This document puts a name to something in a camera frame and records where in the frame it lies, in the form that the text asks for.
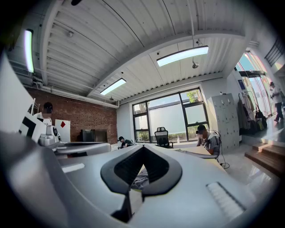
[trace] man sitting at desk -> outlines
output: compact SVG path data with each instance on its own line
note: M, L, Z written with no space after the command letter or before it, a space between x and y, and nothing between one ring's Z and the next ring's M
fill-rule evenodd
M196 134L198 135L198 147L202 145L210 154L219 155L219 140L214 134L207 132L204 125L198 126Z
M130 140L124 139L124 137L122 137L122 136L119 137L119 141L122 143L122 145L120 147L121 149L124 147L129 147L129 146L133 145L133 143Z

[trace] brick wall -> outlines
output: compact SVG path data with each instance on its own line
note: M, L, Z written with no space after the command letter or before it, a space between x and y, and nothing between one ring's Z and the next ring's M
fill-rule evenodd
M70 120L70 139L72 142L80 141L81 129L96 129L107 130L108 143L117 143L116 109L57 96L41 90L27 89L27 91L36 99L36 103L41 105L41 112L44 103L52 103L53 125L55 119Z

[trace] office chair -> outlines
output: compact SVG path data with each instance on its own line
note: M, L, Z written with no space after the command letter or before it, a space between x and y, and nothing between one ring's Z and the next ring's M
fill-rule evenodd
M158 127L157 131L155 132L155 138L157 145L159 147L164 147L164 148L173 148L173 142L172 145L170 146L169 141L168 141L168 131L165 130L165 127Z

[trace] wooden step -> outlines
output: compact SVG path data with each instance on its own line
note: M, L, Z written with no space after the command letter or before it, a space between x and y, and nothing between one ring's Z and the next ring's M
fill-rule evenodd
M279 177L281 177L284 171L285 163L279 158L272 157L269 154L254 150L248 151L244 155L245 157L251 159L252 161L256 162L257 164L261 165Z
M285 147L279 147L266 143L258 143L253 145L252 148L263 154L268 154L272 157L276 157L285 161Z

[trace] metal filing cabinet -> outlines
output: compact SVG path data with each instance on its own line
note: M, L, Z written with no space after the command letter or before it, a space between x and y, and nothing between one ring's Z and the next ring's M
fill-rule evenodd
M221 134L223 152L239 147L239 124L232 94L208 99L210 129Z

